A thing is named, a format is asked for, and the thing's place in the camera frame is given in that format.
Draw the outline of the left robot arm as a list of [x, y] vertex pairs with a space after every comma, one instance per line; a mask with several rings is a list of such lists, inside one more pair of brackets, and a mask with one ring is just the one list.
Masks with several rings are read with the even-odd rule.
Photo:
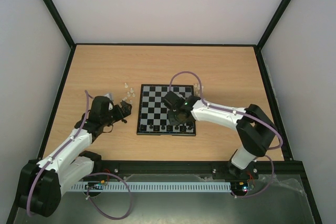
[[132, 105], [114, 104], [111, 94], [86, 101], [86, 110], [70, 135], [52, 153], [41, 160], [30, 160], [21, 170], [18, 183], [18, 205], [29, 216], [49, 217], [62, 196], [87, 176], [102, 174], [102, 157], [87, 151], [105, 127], [126, 122]]

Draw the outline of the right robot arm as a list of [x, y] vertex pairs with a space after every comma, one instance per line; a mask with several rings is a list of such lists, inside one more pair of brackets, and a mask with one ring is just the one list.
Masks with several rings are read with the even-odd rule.
[[206, 102], [193, 95], [184, 99], [172, 91], [163, 97], [162, 103], [168, 109], [167, 118], [171, 125], [204, 121], [238, 133], [242, 146], [235, 151], [227, 165], [229, 173], [236, 178], [247, 172], [251, 162], [266, 154], [276, 136], [274, 124], [255, 104], [235, 108]]

